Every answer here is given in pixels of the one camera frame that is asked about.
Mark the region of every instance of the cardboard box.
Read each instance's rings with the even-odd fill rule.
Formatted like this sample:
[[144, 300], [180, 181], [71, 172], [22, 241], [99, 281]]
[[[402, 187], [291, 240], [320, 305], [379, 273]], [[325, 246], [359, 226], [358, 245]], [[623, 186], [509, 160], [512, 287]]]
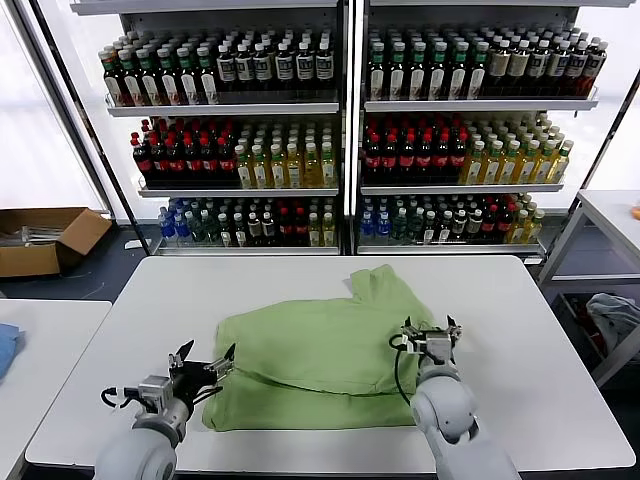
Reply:
[[0, 211], [0, 232], [23, 225], [64, 228], [55, 243], [0, 247], [0, 277], [50, 275], [74, 267], [111, 228], [111, 221], [88, 208], [31, 208]]

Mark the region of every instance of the blue cloth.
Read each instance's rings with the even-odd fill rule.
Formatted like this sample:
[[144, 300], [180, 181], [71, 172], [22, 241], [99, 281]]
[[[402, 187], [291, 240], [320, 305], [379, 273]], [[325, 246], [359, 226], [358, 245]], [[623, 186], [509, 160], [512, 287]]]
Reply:
[[9, 370], [9, 365], [16, 354], [16, 342], [19, 336], [18, 327], [0, 323], [0, 378], [4, 377]]

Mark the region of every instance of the white table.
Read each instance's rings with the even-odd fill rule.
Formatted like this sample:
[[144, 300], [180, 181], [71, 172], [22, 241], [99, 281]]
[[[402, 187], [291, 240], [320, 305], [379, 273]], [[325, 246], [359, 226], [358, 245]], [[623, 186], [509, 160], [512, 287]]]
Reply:
[[[622, 275], [556, 275], [562, 260], [591, 220], [611, 242], [630, 253], [628, 258], [640, 269], [640, 221], [631, 216], [631, 207], [640, 202], [639, 190], [580, 190], [580, 205], [556, 240], [543, 269], [538, 285], [622, 285], [639, 283], [637, 273]], [[640, 328], [636, 328], [593, 370], [592, 376], [601, 387], [631, 358], [640, 352]]]
[[[635, 455], [522, 262], [492, 257], [161, 257], [142, 261], [27, 449], [35, 464], [91, 466], [135, 408], [99, 394], [166, 374], [167, 354], [191, 338], [212, 360], [216, 326], [289, 299], [350, 297], [351, 272], [384, 263], [446, 324], [479, 414], [520, 470], [630, 466]], [[182, 472], [404, 474], [434, 472], [413, 427], [214, 432], [197, 408], [178, 447]], [[60, 441], [64, 432], [65, 441]]]
[[24, 331], [24, 347], [0, 380], [0, 479], [18, 474], [25, 448], [110, 308], [0, 299], [0, 323]]

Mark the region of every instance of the gray floor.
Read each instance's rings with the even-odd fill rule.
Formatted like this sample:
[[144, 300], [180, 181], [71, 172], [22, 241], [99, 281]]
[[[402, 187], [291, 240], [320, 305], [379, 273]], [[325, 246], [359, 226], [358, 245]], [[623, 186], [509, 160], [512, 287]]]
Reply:
[[[128, 230], [111, 231], [97, 245], [89, 257], [72, 272], [48, 278], [28, 278], [21, 280], [0, 281], [0, 291], [9, 298], [37, 298], [37, 299], [87, 299], [109, 300], [114, 302], [137, 264], [144, 257], [141, 249], [124, 250], [128, 240], [135, 239], [133, 232]], [[634, 270], [628, 259], [616, 252], [606, 238], [595, 228], [586, 228], [573, 250], [568, 255], [560, 273], [629, 273]], [[558, 293], [557, 289], [547, 289], [545, 297], [551, 302]], [[640, 287], [622, 286], [616, 293], [631, 298], [640, 299]], [[629, 385], [636, 382], [611, 382], [603, 389], [603, 396], [616, 416], [620, 426], [627, 435], [636, 453], [640, 452], [640, 393]], [[75, 480], [91, 477], [90, 472], [78, 470], [61, 470], [49, 468], [29, 467], [25, 473], [26, 480]], [[195, 477], [183, 475], [181, 478]], [[640, 479], [640, 466], [633, 468], [575, 472], [545, 472], [522, 474], [524, 479], [530, 480], [626, 480]], [[435, 476], [412, 476], [411, 478], [435, 478]]]

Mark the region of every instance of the green cloth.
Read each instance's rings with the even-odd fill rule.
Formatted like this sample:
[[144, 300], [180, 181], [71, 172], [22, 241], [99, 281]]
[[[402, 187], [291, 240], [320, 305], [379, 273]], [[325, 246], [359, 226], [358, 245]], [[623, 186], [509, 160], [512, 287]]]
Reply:
[[[218, 431], [412, 425], [393, 376], [388, 340], [407, 317], [431, 312], [389, 265], [351, 275], [353, 298], [294, 300], [225, 319], [216, 352], [236, 343], [235, 370], [204, 409]], [[415, 392], [417, 358], [403, 355], [400, 383]]]

